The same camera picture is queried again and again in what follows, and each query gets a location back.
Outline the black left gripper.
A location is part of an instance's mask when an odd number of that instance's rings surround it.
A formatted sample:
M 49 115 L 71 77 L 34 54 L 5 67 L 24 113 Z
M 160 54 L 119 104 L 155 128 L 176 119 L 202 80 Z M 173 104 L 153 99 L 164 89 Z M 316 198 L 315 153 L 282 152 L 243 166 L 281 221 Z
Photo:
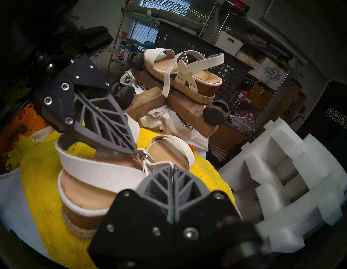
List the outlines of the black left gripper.
M 63 70 L 69 81 L 42 84 L 33 94 L 34 109 L 74 141 L 95 149 L 134 152 L 136 143 L 125 114 L 109 92 L 111 84 L 89 59 L 114 41 L 108 29 L 69 29 L 41 41 L 19 65 L 16 80 L 35 88 Z

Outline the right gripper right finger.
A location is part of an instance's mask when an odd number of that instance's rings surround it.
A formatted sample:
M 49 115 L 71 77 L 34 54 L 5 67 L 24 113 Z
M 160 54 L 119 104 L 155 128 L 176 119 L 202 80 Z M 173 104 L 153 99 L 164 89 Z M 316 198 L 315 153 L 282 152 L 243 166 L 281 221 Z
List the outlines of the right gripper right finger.
M 260 236 L 221 190 L 173 170 L 174 248 L 179 268 L 260 269 Z

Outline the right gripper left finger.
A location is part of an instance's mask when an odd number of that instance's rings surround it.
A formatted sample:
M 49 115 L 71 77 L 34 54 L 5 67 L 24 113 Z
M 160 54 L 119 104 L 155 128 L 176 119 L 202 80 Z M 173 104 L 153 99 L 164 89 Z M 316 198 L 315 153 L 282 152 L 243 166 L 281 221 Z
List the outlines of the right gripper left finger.
M 165 166 L 139 190 L 121 190 L 97 229 L 88 254 L 99 269 L 178 269 L 174 250 L 174 172 Z

